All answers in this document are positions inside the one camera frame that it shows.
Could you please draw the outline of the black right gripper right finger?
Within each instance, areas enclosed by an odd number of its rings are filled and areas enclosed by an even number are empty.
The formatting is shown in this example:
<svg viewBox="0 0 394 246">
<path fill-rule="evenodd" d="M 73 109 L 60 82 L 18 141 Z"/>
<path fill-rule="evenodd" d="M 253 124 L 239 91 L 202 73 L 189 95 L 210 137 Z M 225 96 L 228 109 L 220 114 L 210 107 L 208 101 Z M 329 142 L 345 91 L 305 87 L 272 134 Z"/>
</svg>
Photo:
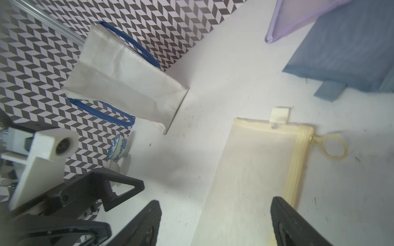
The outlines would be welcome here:
<svg viewBox="0 0 394 246">
<path fill-rule="evenodd" d="M 273 198 L 270 214 L 275 246 L 332 246 L 282 197 Z"/>
</svg>

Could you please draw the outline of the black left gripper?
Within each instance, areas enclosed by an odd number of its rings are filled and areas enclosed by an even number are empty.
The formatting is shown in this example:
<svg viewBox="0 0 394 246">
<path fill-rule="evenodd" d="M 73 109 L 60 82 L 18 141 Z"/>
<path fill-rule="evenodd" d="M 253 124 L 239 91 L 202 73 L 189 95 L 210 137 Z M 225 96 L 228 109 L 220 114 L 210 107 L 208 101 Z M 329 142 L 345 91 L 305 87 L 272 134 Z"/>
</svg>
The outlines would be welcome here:
<svg viewBox="0 0 394 246">
<path fill-rule="evenodd" d="M 142 180 L 100 168 L 69 179 L 13 210 L 7 202 L 1 203 L 6 242 L 10 246 L 73 246 L 86 236 L 82 246 L 98 246 L 112 236 L 110 225 L 82 219 L 96 212 L 98 200 L 108 212 L 144 189 Z"/>
</svg>

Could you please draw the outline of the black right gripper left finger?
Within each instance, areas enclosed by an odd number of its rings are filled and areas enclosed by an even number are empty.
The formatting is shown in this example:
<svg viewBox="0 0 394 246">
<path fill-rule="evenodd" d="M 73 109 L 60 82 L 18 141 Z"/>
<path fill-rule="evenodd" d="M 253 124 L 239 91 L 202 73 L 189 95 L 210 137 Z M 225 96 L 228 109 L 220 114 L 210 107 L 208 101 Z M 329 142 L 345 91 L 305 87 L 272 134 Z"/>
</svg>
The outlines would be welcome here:
<svg viewBox="0 0 394 246">
<path fill-rule="evenodd" d="M 159 201 L 152 200 L 107 246 L 155 246 L 161 217 Z"/>
</svg>

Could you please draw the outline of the white canvas bag blue handles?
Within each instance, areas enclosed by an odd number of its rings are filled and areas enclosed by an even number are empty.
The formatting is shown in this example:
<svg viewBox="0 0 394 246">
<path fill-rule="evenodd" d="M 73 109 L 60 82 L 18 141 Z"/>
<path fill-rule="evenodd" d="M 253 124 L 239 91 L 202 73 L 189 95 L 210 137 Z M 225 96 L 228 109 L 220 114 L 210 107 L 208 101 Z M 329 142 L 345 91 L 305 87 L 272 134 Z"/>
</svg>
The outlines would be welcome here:
<svg viewBox="0 0 394 246">
<path fill-rule="evenodd" d="M 188 88 L 160 70 L 138 42 L 106 22 L 91 26 L 79 60 L 63 86 L 76 106 L 106 121 L 121 122 L 85 107 L 96 100 L 153 122 L 166 134 Z"/>
</svg>

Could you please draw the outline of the small yellow pouch under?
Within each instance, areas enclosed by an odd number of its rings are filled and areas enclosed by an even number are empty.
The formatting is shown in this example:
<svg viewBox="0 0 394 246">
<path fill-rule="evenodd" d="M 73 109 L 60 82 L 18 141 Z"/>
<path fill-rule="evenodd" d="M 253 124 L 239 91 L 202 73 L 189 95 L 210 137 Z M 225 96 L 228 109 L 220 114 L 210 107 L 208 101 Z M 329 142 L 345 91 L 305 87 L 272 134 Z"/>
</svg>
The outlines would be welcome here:
<svg viewBox="0 0 394 246">
<path fill-rule="evenodd" d="M 288 118 L 288 108 L 274 108 L 269 121 L 234 120 L 192 245 L 275 246 L 272 200 L 282 197 L 297 211 L 310 144 L 330 159 L 347 156 L 342 138 L 318 137 Z"/>
</svg>

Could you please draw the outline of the dark blue flat pouch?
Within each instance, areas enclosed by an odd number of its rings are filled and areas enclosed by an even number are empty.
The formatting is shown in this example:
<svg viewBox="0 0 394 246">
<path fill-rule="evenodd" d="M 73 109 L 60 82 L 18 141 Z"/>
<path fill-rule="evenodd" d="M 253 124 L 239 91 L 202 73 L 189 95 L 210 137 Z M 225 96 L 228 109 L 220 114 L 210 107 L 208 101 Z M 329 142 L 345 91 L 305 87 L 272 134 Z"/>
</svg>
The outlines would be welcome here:
<svg viewBox="0 0 394 246">
<path fill-rule="evenodd" d="M 394 2 L 352 1 L 318 18 L 284 72 L 321 81 L 333 102 L 345 88 L 394 91 Z"/>
</svg>

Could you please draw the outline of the lilac mesh pouch rear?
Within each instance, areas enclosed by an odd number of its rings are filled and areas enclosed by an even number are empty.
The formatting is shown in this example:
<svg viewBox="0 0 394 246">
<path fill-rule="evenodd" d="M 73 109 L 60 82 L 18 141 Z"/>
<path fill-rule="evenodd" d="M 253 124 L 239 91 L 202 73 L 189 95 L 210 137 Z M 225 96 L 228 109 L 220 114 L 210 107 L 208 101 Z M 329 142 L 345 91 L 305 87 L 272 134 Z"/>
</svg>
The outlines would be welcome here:
<svg viewBox="0 0 394 246">
<path fill-rule="evenodd" d="M 277 0 L 265 42 L 274 43 L 347 3 L 348 0 Z"/>
</svg>

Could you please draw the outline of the blue patterned ceramic bowl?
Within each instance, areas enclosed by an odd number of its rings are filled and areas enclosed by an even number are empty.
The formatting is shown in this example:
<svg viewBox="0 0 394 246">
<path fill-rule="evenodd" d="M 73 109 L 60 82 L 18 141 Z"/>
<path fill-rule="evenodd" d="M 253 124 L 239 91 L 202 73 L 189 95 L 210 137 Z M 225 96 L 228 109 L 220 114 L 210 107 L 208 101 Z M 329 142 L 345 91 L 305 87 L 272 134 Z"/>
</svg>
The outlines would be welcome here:
<svg viewBox="0 0 394 246">
<path fill-rule="evenodd" d="M 126 155 L 128 148 L 127 138 L 118 134 L 112 141 L 112 144 L 108 150 L 106 160 L 118 162 L 121 158 Z"/>
</svg>

